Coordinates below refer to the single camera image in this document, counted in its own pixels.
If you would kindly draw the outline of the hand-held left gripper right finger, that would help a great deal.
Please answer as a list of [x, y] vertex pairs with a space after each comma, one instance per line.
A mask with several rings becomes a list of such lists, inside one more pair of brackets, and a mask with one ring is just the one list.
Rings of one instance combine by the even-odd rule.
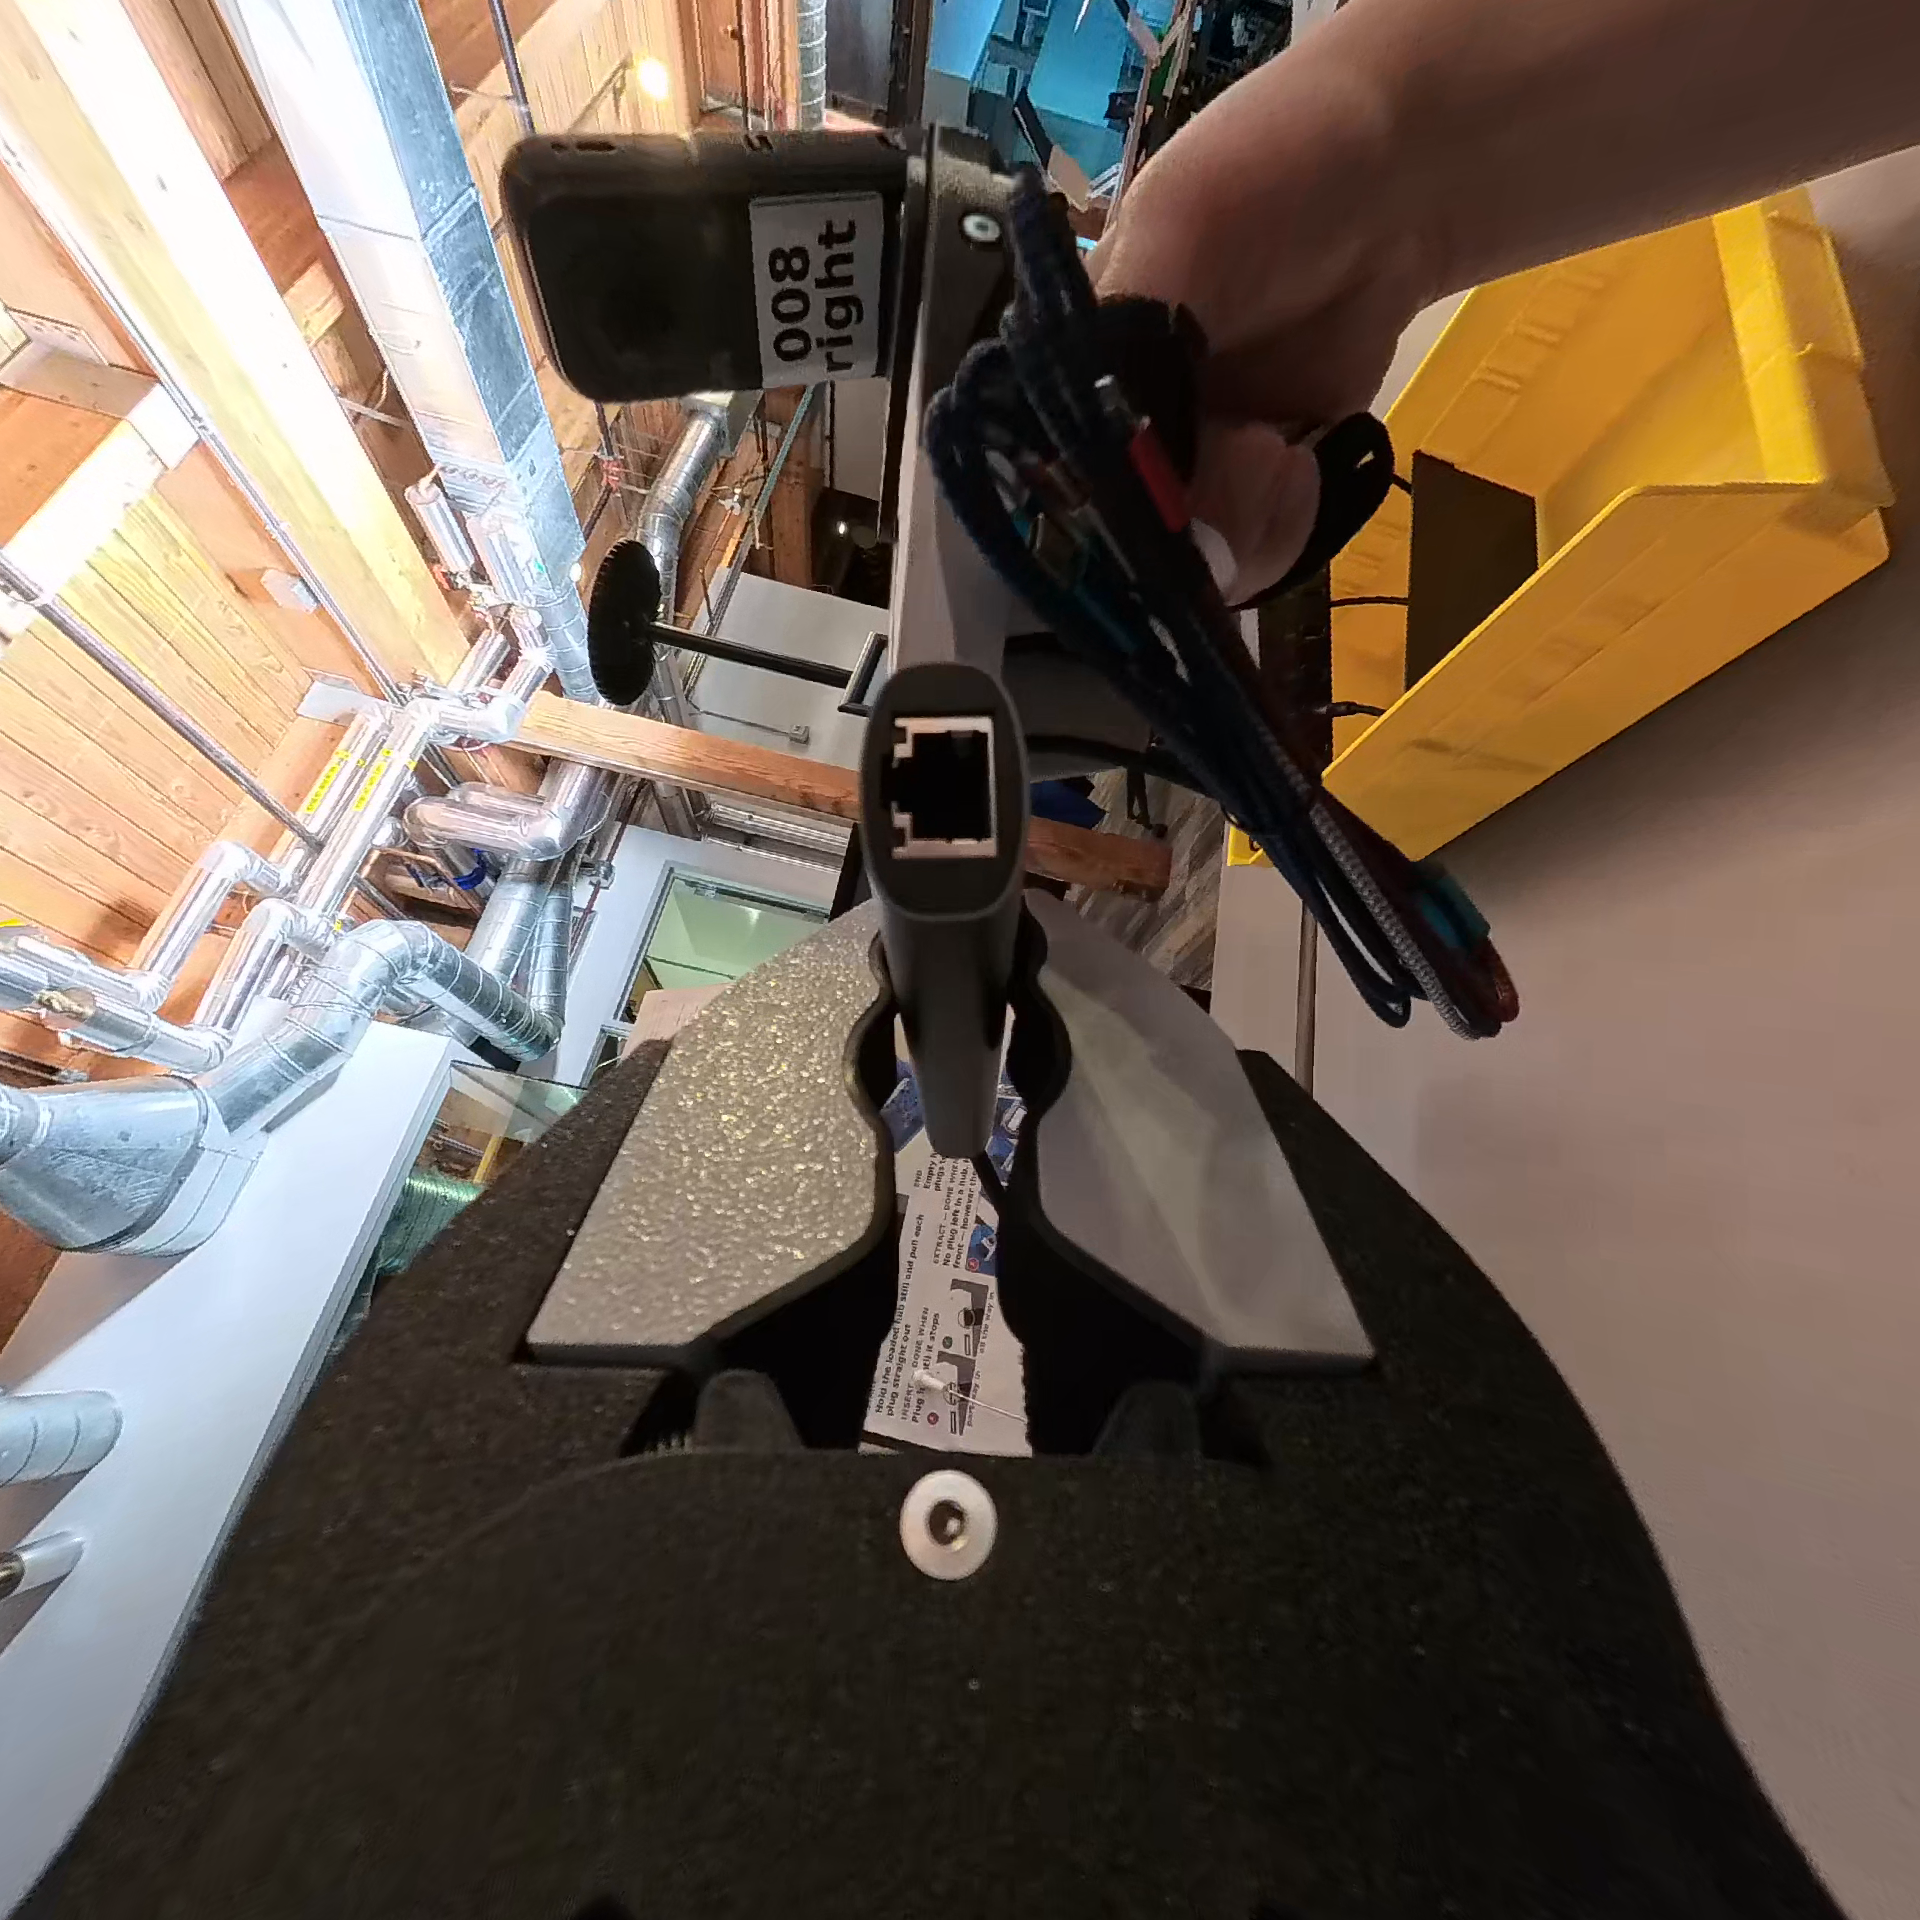
[[1031, 1447], [1097, 1447], [1134, 1388], [1198, 1417], [1248, 1379], [1375, 1350], [1244, 1064], [1175, 983], [1062, 900], [1021, 927], [1003, 1308]]

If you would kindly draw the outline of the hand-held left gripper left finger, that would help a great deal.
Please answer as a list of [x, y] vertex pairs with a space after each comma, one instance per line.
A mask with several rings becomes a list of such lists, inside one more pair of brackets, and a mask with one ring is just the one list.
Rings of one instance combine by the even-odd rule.
[[531, 1359], [693, 1385], [761, 1372], [804, 1445], [859, 1447], [901, 1287], [877, 935], [877, 911], [855, 910], [673, 1037], [527, 1328]]

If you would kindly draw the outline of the grey metal USB hub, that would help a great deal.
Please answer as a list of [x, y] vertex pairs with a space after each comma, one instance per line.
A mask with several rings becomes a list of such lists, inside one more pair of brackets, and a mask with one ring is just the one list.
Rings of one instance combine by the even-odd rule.
[[872, 707], [859, 837], [930, 1149], [987, 1152], [1025, 873], [1021, 721], [993, 674], [901, 668]]

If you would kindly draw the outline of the yellow plastic bin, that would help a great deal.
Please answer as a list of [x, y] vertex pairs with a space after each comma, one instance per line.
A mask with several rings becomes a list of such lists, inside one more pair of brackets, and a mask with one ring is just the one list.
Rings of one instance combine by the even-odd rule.
[[1790, 189], [1468, 291], [1333, 563], [1325, 788], [1429, 857], [1889, 560], [1839, 254]]

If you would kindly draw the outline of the person's right forearm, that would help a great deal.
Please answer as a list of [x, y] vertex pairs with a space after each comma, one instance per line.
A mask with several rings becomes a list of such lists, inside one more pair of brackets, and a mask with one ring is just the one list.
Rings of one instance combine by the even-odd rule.
[[1306, 52], [1413, 305], [1918, 147], [1914, 2], [1353, 2]]

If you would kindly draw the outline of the black stand pole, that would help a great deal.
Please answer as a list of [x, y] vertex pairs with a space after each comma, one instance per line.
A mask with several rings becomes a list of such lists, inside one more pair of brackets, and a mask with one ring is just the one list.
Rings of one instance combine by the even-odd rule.
[[734, 668], [772, 674], [842, 693], [839, 710], [872, 713], [887, 636], [869, 636], [850, 670], [821, 662], [775, 656], [719, 636], [690, 636], [662, 619], [662, 573], [655, 556], [639, 538], [614, 543], [598, 572], [585, 603], [588, 613], [588, 675], [598, 699], [609, 707], [635, 707], [652, 687], [662, 652], [690, 652]]

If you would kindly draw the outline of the silver ventilation duct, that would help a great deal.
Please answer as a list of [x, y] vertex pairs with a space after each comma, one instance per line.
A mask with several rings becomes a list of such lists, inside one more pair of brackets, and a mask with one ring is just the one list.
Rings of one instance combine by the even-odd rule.
[[568, 900], [542, 907], [527, 962], [493, 974], [432, 927], [364, 924], [311, 965], [285, 1018], [202, 1075], [4, 1091], [4, 1213], [65, 1252], [180, 1257], [252, 1179], [268, 1134], [320, 1095], [374, 1019], [424, 1000], [518, 1064], [563, 1037]]
[[421, 7], [218, 10], [488, 573], [601, 704], [584, 524]]

